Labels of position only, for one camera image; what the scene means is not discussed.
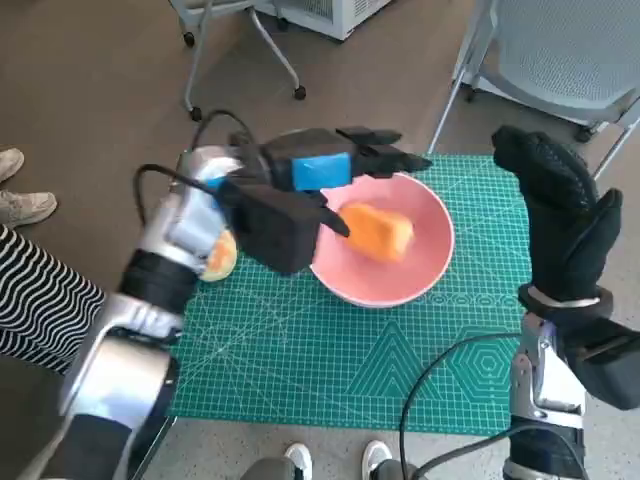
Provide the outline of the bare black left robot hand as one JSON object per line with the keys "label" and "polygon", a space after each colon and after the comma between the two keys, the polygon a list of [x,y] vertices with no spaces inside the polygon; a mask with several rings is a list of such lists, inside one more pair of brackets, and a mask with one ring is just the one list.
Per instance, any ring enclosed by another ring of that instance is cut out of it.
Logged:
{"label": "bare black left robot hand", "polygon": [[280,135],[259,147],[270,183],[281,191],[319,193],[366,175],[387,179],[425,171],[432,161],[396,146],[402,134],[389,129],[308,128]]}

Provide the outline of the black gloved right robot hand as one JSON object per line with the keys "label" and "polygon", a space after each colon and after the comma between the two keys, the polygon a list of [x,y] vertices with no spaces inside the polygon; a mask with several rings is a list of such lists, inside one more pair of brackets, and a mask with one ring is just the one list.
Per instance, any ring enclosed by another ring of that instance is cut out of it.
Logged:
{"label": "black gloved right robot hand", "polygon": [[623,194],[599,194],[585,161],[542,132],[502,126],[494,163],[516,176],[529,221],[529,290],[553,303],[595,301],[621,231]]}

